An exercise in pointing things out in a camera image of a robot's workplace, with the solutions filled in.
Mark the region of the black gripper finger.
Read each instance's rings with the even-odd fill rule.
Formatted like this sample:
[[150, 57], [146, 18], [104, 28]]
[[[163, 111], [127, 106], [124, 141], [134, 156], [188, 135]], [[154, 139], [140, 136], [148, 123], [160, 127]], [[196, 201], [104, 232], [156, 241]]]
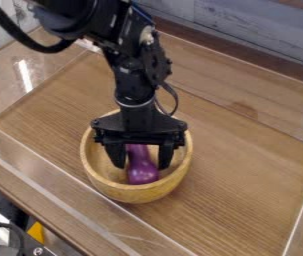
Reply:
[[160, 170], [168, 168], [174, 156], [174, 144], [166, 143], [159, 146], [158, 152], [158, 167]]
[[104, 149], [114, 166], [123, 169], [126, 166], [126, 145], [122, 143], [106, 144]]

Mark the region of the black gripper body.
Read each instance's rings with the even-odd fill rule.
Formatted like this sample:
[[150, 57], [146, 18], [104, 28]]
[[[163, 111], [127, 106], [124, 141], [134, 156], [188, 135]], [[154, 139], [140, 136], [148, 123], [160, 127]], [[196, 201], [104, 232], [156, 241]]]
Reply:
[[120, 105], [116, 112], [107, 113], [91, 122], [94, 140], [108, 144], [186, 144], [187, 124], [166, 115], [154, 100], [142, 105]]

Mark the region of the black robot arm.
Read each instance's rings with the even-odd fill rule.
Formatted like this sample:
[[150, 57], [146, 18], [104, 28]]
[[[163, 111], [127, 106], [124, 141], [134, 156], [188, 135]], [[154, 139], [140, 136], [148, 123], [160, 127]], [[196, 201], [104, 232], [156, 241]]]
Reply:
[[132, 0], [27, 0], [44, 29], [65, 40], [85, 38], [100, 48], [114, 73], [116, 113], [92, 120], [94, 140], [112, 164], [126, 165], [130, 144], [155, 145], [158, 167], [170, 166], [186, 145], [187, 123], [166, 111], [156, 90], [167, 83], [172, 61], [150, 14]]

